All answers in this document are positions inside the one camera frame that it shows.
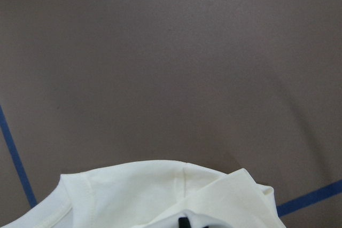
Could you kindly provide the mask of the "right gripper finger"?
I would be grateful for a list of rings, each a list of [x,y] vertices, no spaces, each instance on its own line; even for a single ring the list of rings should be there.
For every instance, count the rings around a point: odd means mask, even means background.
[[[179,228],[190,228],[189,213],[184,211],[178,217],[178,227]]]

